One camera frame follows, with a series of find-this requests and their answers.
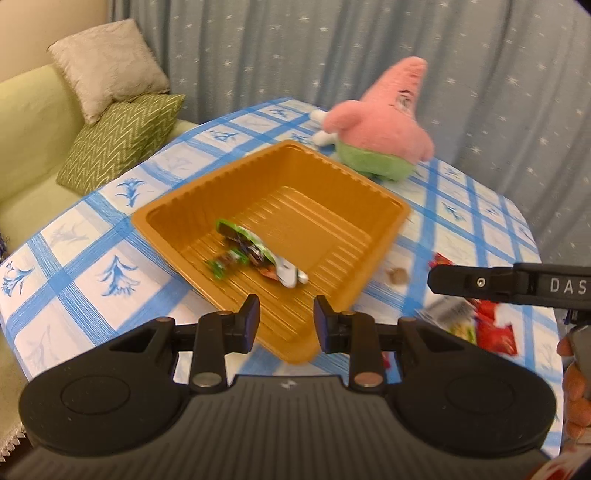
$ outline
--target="pink starfish plush toy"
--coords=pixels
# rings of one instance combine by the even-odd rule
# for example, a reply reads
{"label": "pink starfish plush toy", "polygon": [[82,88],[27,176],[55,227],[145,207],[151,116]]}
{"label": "pink starfish plush toy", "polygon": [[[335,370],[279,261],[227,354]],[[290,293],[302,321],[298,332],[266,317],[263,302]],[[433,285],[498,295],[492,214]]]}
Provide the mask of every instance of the pink starfish plush toy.
{"label": "pink starfish plush toy", "polygon": [[341,162],[363,174],[403,180],[420,161],[433,158],[428,133],[414,117],[427,62],[407,57],[390,67],[361,100],[347,100],[310,118],[322,131],[313,141],[336,144]]}

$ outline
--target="sofa cushion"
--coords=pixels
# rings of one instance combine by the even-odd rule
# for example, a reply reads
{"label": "sofa cushion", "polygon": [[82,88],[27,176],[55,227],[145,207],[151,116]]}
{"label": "sofa cushion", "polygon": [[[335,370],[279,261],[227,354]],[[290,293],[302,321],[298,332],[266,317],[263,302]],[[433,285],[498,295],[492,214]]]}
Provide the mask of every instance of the sofa cushion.
{"label": "sofa cushion", "polygon": [[74,140],[58,184],[86,195],[146,160],[164,145],[183,101],[184,95],[147,93],[111,104]]}
{"label": "sofa cushion", "polygon": [[167,76],[132,19],[62,38],[48,51],[76,91],[87,124],[97,122],[113,101],[169,90]]}
{"label": "sofa cushion", "polygon": [[[51,65],[0,82],[0,203],[61,165],[84,120]],[[0,232],[9,235],[0,224]]]}
{"label": "sofa cushion", "polygon": [[56,183],[57,173],[0,204],[0,231],[13,252],[80,196]]}

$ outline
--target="red snack packet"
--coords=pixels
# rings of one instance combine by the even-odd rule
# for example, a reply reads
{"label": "red snack packet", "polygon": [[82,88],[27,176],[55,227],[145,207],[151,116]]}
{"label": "red snack packet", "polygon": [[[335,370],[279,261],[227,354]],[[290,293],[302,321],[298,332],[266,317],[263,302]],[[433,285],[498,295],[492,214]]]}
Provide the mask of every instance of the red snack packet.
{"label": "red snack packet", "polygon": [[390,364],[390,359],[388,358],[388,352],[382,352],[382,360],[384,361],[384,368],[386,370],[392,366]]}
{"label": "red snack packet", "polygon": [[433,268],[436,265],[453,265],[453,262],[445,258],[442,254],[436,253],[433,255],[433,260],[429,262],[429,268]]}
{"label": "red snack packet", "polygon": [[495,303],[490,300],[479,300],[478,304],[476,305],[476,311],[478,313],[482,313],[484,316],[492,319],[493,323],[495,322],[495,310],[498,303]]}
{"label": "red snack packet", "polygon": [[476,341],[479,347],[489,352],[517,355],[513,325],[497,327],[480,320],[476,324]]}

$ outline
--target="table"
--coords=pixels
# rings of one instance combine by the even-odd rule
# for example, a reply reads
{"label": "table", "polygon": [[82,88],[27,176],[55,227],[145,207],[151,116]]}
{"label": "table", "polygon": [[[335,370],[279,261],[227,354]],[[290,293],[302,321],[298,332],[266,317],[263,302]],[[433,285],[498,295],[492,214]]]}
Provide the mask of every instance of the table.
{"label": "table", "polygon": [[[245,154],[285,139],[313,147],[319,129],[314,107],[279,99],[225,115],[166,145],[153,157],[105,185],[34,235],[2,265],[0,325],[29,379],[157,316],[196,322],[213,310],[135,230],[130,215],[171,189]],[[332,147],[320,149],[334,155]],[[406,181],[381,182],[405,198],[413,212],[354,308],[382,323],[437,298],[427,287],[428,262],[439,252],[463,265],[539,262],[523,216],[508,199],[434,159]],[[391,286],[387,271],[405,268],[410,282]],[[563,417],[562,367],[552,310],[502,305],[501,323],[512,323],[516,363],[548,381],[558,412],[544,445],[558,454]],[[182,355],[175,379],[186,381],[190,354]],[[236,374],[338,374],[347,378],[346,355],[320,354],[305,365],[288,365],[259,345],[248,355],[226,356]],[[388,381],[399,381],[396,368]]]}

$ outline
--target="beige pillow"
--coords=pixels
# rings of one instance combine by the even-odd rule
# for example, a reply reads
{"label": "beige pillow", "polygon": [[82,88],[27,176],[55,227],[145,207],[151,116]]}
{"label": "beige pillow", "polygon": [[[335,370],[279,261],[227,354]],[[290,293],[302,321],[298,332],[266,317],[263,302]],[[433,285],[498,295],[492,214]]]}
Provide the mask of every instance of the beige pillow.
{"label": "beige pillow", "polygon": [[96,123],[113,101],[169,90],[167,76],[131,19],[70,35],[47,50],[76,92],[87,124]]}

